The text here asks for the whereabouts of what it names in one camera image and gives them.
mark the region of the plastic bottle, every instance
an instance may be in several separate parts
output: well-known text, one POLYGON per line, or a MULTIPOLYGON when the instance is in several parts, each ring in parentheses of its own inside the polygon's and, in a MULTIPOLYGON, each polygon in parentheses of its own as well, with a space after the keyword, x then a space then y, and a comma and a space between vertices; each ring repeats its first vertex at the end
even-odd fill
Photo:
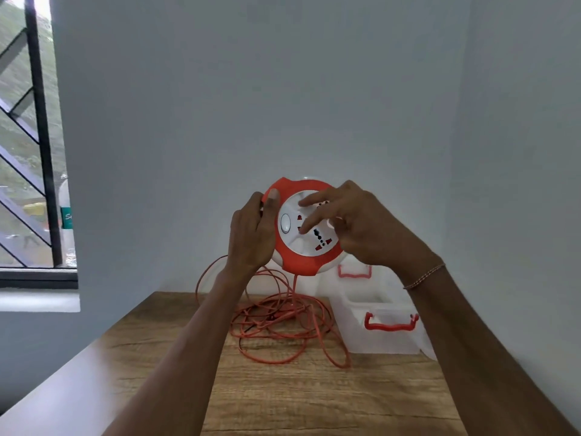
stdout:
POLYGON ((68 267, 77 266, 77 254, 74 248, 73 215, 69 197, 69 180, 66 179, 59 188, 59 206, 61 207, 61 238, 63 249, 63 264, 68 267))

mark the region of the hand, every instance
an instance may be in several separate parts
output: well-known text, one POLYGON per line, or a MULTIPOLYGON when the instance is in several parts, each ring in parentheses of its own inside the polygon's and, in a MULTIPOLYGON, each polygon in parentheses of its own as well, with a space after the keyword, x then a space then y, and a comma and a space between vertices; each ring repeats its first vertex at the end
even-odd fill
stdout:
POLYGON ((232 216, 225 270, 235 278, 250 280, 261 266, 269 262, 274 252, 280 194, 278 190, 270 190, 261 217, 262 196, 255 192, 244 208, 232 216))
POLYGON ((365 264, 388 266, 405 280, 404 284, 423 275, 432 264, 441 263, 441 259, 396 219, 377 197, 356 183, 347 181, 338 188, 330 187, 311 194, 299 205, 326 201, 329 203, 319 206, 303 222, 301 234, 329 219, 344 251, 365 264))

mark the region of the plastic storage box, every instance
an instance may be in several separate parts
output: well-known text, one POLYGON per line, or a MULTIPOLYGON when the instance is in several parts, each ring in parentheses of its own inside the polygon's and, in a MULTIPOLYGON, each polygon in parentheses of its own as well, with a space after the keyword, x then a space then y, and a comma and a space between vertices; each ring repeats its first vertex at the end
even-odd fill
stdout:
POLYGON ((351 353, 423 352, 436 359, 424 325, 395 274, 349 256, 321 274, 318 293, 329 297, 351 353))

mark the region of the coiled orange wire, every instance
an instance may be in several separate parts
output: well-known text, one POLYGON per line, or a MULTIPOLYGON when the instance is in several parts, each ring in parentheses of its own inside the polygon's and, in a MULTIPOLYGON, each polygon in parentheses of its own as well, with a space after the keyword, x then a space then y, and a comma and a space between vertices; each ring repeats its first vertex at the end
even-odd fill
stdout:
MULTIPOLYGON (((212 269, 214 264, 225 257, 227 256, 224 255, 214 260, 201 274, 195 291, 198 304, 198 289, 202 278, 212 269)), ((278 293, 269 295, 258 302, 253 302, 246 288, 244 289, 249 305, 236 309, 230 323, 230 335, 238 338, 238 350, 240 353, 258 363, 286 364, 297 359, 306 350, 310 340, 317 339, 325 356, 333 365, 338 368, 351 367, 349 352, 345 347, 345 343, 343 343, 343 339, 334 329, 335 319, 330 309, 316 297, 295 292, 298 276, 294 276, 292 286, 283 272, 276 269, 268 269, 265 266, 255 276, 271 276, 274 278, 277 283, 278 293), (283 291, 281 285, 286 287, 287 290, 283 291), (295 322, 303 330, 295 333, 277 330, 277 326, 285 322, 295 322), (337 338, 340 347, 345 352, 345 362, 343 364, 333 359, 327 351, 324 338, 329 333, 337 338), (247 339, 302 340, 302 343, 294 355, 282 360, 272 361, 251 355, 245 350, 243 341, 247 339)))

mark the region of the person's left arm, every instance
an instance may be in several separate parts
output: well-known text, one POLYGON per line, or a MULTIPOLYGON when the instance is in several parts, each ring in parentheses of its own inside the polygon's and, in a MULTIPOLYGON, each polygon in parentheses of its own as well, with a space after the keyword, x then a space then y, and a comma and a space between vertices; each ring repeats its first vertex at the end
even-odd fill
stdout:
POLYGON ((261 193, 234 213, 228 260, 163 360, 103 436, 198 435, 232 314, 252 275, 272 257, 278 191, 260 215, 261 193))

